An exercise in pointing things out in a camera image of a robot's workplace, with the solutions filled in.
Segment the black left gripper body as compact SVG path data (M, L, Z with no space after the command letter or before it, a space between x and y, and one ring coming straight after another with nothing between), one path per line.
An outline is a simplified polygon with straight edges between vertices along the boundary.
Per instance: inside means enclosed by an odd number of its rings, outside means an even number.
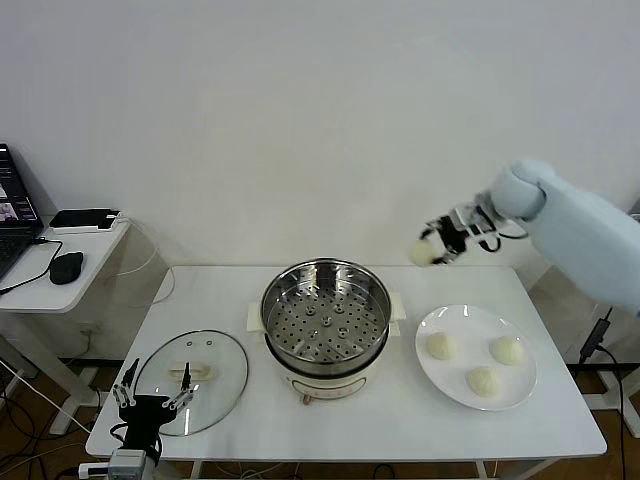
M119 408L119 417L127 431L123 447L146 450L156 447L160 428L173 421L173 411L165 406L168 396L135 395L135 404Z

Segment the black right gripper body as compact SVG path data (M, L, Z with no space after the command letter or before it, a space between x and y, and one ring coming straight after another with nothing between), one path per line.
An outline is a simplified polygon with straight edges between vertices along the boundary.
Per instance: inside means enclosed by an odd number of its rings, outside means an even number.
M500 215L490 205L467 203L440 217L446 221L444 246L478 246L487 253L500 250Z

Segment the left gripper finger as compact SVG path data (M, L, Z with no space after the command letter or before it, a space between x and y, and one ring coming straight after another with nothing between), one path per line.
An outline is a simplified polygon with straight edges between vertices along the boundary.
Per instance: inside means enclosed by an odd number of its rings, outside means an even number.
M131 387L134 383L139 361L140 359L137 358L125 371L121 381L119 383L115 383L112 387L112 394L119 408L127 408L135 404Z
M190 363L186 362L179 392L169 400L166 400L162 407L169 410L182 410L191 402L194 393L195 390L191 386Z

